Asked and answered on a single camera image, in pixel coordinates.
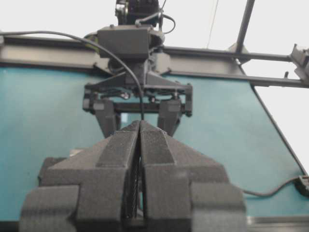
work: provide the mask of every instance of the teal backdrop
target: teal backdrop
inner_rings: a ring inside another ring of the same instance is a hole
[[[301,171],[247,81],[167,76],[191,83],[193,116],[182,117],[174,137],[222,163],[235,185],[268,191]],[[94,116],[82,110],[86,73],[0,68],[0,221],[19,219],[46,157],[103,139]],[[140,119],[123,115],[122,126]],[[157,115],[146,120],[156,125]],[[293,185],[261,199],[245,196],[256,217],[309,214],[309,201]]]

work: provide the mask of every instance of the black bracket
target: black bracket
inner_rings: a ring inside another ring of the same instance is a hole
[[[158,113],[158,127],[172,136],[176,131],[181,116],[192,115],[192,86],[182,85],[169,81],[155,72],[149,71],[146,75],[141,72],[143,66],[139,65],[139,81],[142,83],[144,96],[148,97],[149,103],[144,104],[145,113]],[[85,86],[83,109],[94,114],[99,122],[105,137],[110,136],[120,128],[121,113],[139,113],[138,103],[113,102],[109,98],[119,97],[128,100],[131,95],[136,94],[135,84],[130,76],[123,72],[110,77],[97,84]],[[182,103],[180,96],[185,96]],[[169,100],[159,100],[157,96],[170,96]]]
[[[173,136],[180,124],[183,115],[182,102],[180,99],[161,101],[159,109],[158,127]]]

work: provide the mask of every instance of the black 3d-printed part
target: black 3d-printed part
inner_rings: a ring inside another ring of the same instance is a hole
[[[40,187],[24,201],[21,232],[76,232],[70,221],[76,210],[79,186]]]
[[[146,232],[246,229],[242,193],[224,167],[146,121],[59,161],[44,162],[21,232],[127,231],[136,221],[139,176]]]

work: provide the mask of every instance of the wire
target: wire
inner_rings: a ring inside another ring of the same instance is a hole
[[[115,59],[117,62],[119,62],[119,64],[121,64],[124,69],[131,75],[132,79],[134,80],[137,89],[138,89],[138,93],[139,93],[139,98],[140,98],[140,116],[141,119],[144,120],[144,104],[143,104],[143,92],[142,89],[140,87],[140,83],[136,77],[136,75],[133,73],[133,71],[119,58],[117,57],[114,53],[112,53],[111,51],[109,51],[108,49],[106,49],[105,47],[102,47],[101,45],[85,39],[85,38],[80,38],[74,35],[70,35],[70,34],[66,34],[66,33],[62,33],[62,32],[55,32],[55,31],[45,31],[45,30],[36,30],[36,31],[11,31],[11,32],[0,32],[1,36],[7,36],[7,35],[30,35],[30,34],[52,34],[52,35],[60,35],[60,36],[65,36],[65,37],[69,37],[71,39],[74,40],[78,40],[82,43],[85,44],[89,44],[92,45],[98,49],[100,49],[101,51],[107,53],[111,58]]]
[[[162,5],[162,7],[161,7],[162,10],[163,10],[163,8],[164,8],[164,6],[165,6],[165,3],[166,3],[166,0],[164,1],[163,5]]]
[[[299,178],[299,176],[291,178],[291,179],[285,181],[283,184],[281,184],[277,188],[275,188],[274,190],[272,190],[270,192],[266,192],[266,193],[254,192],[254,191],[249,191],[249,190],[244,190],[244,189],[240,189],[240,190],[242,190],[242,192],[245,193],[245,194],[253,195],[253,196],[256,196],[256,197],[271,197],[271,196],[275,195],[276,193],[278,193],[282,188],[284,188],[288,184],[297,180],[298,178]]]
[[[213,19],[212,19],[212,23],[211,23],[211,30],[209,32],[207,48],[209,47],[209,44],[211,42],[212,29],[213,29],[214,21],[216,19],[216,15],[217,15],[218,3],[219,3],[219,0],[217,0],[216,7],[215,7],[215,10],[214,10]]]
[[[170,30],[168,32],[164,32],[164,34],[166,35],[166,34],[169,34],[169,33],[171,33],[172,31],[175,30],[175,28],[176,28],[176,21],[171,16],[168,16],[166,14],[163,14],[163,17],[169,19],[170,21],[172,21],[174,23],[174,26],[173,26],[172,30]]]

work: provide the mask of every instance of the metal frame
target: metal frame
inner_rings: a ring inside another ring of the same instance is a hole
[[[248,232],[307,232],[309,217],[247,217]],[[143,232],[142,220],[128,221],[127,227]],[[0,232],[17,232],[18,221],[0,222]]]

